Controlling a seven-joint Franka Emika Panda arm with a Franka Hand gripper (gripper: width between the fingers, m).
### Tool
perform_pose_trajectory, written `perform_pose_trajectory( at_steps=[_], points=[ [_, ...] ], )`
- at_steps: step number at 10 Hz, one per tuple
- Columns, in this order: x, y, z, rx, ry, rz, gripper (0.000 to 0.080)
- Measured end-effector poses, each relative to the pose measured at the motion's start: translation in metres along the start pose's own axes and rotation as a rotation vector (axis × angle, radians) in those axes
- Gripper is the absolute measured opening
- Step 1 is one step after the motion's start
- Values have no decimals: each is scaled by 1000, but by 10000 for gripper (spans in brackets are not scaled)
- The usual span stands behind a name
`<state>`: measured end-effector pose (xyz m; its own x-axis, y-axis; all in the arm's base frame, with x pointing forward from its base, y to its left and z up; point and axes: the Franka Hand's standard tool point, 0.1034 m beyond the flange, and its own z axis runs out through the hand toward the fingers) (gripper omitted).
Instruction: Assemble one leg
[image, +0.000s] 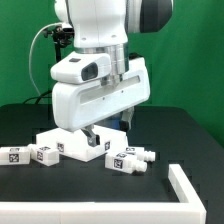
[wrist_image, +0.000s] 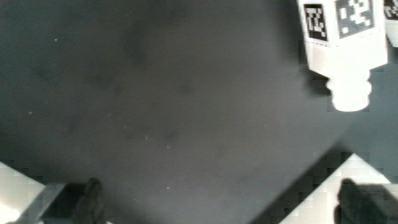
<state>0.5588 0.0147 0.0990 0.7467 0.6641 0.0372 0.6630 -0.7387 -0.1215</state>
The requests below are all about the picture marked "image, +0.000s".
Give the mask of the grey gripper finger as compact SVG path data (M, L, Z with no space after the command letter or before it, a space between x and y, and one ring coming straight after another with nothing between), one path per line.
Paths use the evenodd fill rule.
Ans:
M121 113L119 127L121 131L129 131L131 129L131 122L134 115L134 108L130 107Z
M100 144L100 136L93 132L93 125L86 126L82 129L82 132L87 137L88 145L91 147L96 147Z

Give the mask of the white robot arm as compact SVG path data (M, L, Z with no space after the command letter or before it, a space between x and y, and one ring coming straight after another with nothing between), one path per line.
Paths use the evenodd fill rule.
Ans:
M74 51L51 68L55 123L95 147L95 123L121 113L127 131L134 106L149 98L145 60L129 53L128 35L161 30L173 0L58 0L55 11L74 31Z

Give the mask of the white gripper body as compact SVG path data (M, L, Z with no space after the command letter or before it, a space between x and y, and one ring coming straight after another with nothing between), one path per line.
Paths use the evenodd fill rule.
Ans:
M54 120L74 132L138 105L149 98L148 72L143 57L129 61L129 71L116 86L99 80L81 85L56 83L52 92Z

